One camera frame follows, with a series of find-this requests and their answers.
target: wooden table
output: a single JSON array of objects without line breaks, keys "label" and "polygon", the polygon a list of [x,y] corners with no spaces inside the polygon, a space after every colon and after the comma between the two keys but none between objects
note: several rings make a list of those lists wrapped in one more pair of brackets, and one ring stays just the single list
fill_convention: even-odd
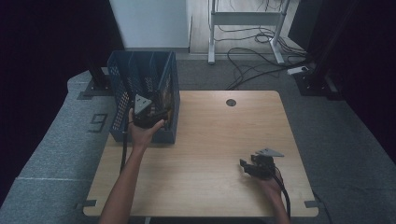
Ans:
[{"label": "wooden table", "polygon": [[[229,99],[236,105],[228,106]],[[304,205],[315,199],[276,91],[181,91],[176,143],[147,149],[131,216],[271,216],[257,183],[239,166],[239,159],[250,162],[265,147],[285,155],[275,163],[291,215],[316,216],[317,208]],[[122,143],[110,135],[87,199],[96,206],[84,207],[85,215],[100,216],[119,175],[121,152]]]}]

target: hand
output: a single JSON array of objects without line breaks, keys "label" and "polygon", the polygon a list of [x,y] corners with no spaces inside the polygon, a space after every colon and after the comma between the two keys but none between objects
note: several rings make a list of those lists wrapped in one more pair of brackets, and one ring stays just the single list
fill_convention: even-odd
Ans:
[{"label": "hand", "polygon": [[[283,183],[283,178],[280,172],[276,169],[276,177]],[[260,185],[264,195],[268,198],[268,200],[273,200],[275,197],[281,197],[281,188],[277,184],[277,182],[273,179],[259,179],[258,177],[253,176],[254,179]]]},{"label": "hand", "polygon": [[146,150],[149,143],[151,142],[152,135],[154,135],[165,123],[162,119],[158,121],[152,128],[150,129],[142,129],[134,125],[134,110],[131,108],[129,110],[129,123],[128,128],[132,134],[132,141],[133,141],[133,149],[143,148]]}]

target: gray carpet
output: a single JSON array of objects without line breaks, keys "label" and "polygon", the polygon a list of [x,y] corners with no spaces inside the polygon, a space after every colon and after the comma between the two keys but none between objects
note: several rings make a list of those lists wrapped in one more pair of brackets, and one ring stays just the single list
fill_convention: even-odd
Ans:
[{"label": "gray carpet", "polygon": [[[256,65],[259,61],[238,61]],[[261,70],[274,69],[271,65]],[[224,90],[234,81],[228,61],[177,61],[181,90]],[[96,223],[85,217],[85,201],[115,113],[113,97],[77,100],[88,72],[71,78],[69,93],[48,133],[15,180],[1,210],[0,223]],[[278,91],[300,150],[312,190],[333,223],[396,223],[396,166],[346,102],[300,95],[286,72],[258,77],[239,90]],[[106,124],[92,123],[107,114]],[[293,223],[329,223],[319,215]],[[264,220],[272,223],[271,218]],[[131,218],[142,223],[142,218]],[[151,223],[261,223],[262,219],[153,218]]]}]

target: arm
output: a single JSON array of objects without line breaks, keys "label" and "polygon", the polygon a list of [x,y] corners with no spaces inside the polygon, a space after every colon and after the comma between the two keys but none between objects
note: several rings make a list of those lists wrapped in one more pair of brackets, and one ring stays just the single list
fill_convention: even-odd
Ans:
[{"label": "arm", "polygon": [[[283,183],[283,179],[279,171],[276,171],[276,176]],[[288,213],[286,212],[285,205],[282,202],[280,186],[273,178],[267,180],[259,179],[257,177],[254,178],[259,183],[262,192],[273,207],[276,224],[290,224]]]},{"label": "arm", "polygon": [[[133,110],[129,111],[129,121],[132,121]],[[129,124],[132,133],[132,153],[125,163],[119,178],[111,190],[105,207],[102,211],[99,223],[127,223],[134,200],[137,177],[139,175],[140,163],[143,155],[151,142],[152,135],[164,124],[160,120],[150,129],[141,129]]]}]

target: plastic crate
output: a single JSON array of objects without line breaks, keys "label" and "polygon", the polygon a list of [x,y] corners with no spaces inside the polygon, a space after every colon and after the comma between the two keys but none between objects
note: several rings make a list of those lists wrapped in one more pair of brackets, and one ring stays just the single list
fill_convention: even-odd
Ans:
[{"label": "plastic crate", "polygon": [[122,132],[130,106],[129,95],[152,98],[152,110],[172,108],[170,119],[152,137],[152,143],[174,144],[180,104],[176,56],[162,51],[113,51],[107,62],[117,111],[110,133],[122,142]]}]

